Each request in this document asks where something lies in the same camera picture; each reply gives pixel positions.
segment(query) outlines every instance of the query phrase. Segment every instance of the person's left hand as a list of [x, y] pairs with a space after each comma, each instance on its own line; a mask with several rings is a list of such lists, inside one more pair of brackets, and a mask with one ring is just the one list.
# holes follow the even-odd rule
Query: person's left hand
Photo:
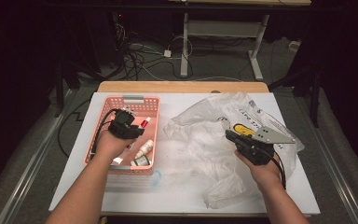
[[96, 156], [101, 156], [112, 161], [124, 151], [126, 146], [134, 141], [135, 139], [117, 138], [107, 130], [101, 131], [98, 138]]

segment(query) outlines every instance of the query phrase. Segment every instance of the clear plastic bag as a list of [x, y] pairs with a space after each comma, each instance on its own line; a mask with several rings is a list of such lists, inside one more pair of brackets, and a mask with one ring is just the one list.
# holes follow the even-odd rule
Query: clear plastic bag
[[294, 144], [274, 145], [286, 179], [296, 168], [297, 152], [304, 148], [297, 137], [258, 108], [245, 92], [217, 94], [192, 105], [172, 118], [164, 132], [169, 138], [184, 141], [186, 150], [197, 161], [194, 164], [197, 172], [214, 179], [214, 185], [202, 195], [207, 207], [225, 207], [259, 192], [249, 168], [234, 155], [235, 145], [226, 139], [225, 131], [237, 123], [254, 131], [267, 126], [296, 139]]

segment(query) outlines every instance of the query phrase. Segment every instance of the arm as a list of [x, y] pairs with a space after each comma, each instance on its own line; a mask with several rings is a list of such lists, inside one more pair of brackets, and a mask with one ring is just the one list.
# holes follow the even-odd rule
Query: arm
[[94, 158], [62, 197], [46, 223], [97, 223], [109, 165], [133, 141], [116, 138], [108, 131], [101, 132]]
[[238, 150], [235, 151], [235, 155], [249, 166], [252, 177], [263, 194], [271, 223], [309, 223], [284, 190], [280, 172], [273, 162], [269, 162], [267, 165], [255, 166], [242, 156]]

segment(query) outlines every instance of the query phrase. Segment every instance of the wooden surface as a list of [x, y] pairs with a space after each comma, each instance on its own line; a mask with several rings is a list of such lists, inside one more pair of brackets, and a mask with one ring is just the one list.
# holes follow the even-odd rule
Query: wooden surface
[[269, 92], [264, 82], [105, 81], [99, 92]]
[[248, 4], [248, 5], [283, 5], [309, 6], [310, 0], [187, 0], [189, 3], [220, 3], [220, 4]]

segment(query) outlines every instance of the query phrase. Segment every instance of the plastic basket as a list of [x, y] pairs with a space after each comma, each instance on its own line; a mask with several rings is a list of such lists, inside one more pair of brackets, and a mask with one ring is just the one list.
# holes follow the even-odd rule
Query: plastic basket
[[[157, 96], [139, 96], [139, 95], [122, 95], [122, 96], [107, 96], [103, 103], [103, 108], [98, 119], [97, 124], [95, 125], [94, 133], [90, 139], [89, 148], [85, 157], [85, 165], [90, 162], [90, 153], [92, 145], [94, 143], [95, 134], [98, 132], [100, 123], [103, 121], [103, 117], [114, 108], [122, 109], [123, 107], [129, 107], [134, 111], [133, 116], [135, 117], [133, 125], [139, 125], [147, 117], [150, 117], [151, 120], [145, 127], [145, 132], [143, 135], [139, 136], [135, 141], [131, 149], [124, 149], [124, 152], [118, 157], [122, 160], [121, 163], [118, 163], [117, 160], [112, 161], [109, 167], [110, 174], [119, 174], [119, 175], [152, 175], [153, 174], [153, 164], [155, 162], [156, 154], [156, 137], [157, 137], [157, 128], [158, 128], [158, 112], [159, 112], [159, 98]], [[115, 113], [111, 113], [105, 121], [115, 118]], [[101, 131], [107, 130], [110, 123], [106, 123]], [[149, 165], [134, 166], [130, 164], [135, 158], [136, 153], [139, 151], [139, 148], [147, 141], [153, 140], [154, 145], [152, 149], [147, 153], [146, 157], [149, 160]]]

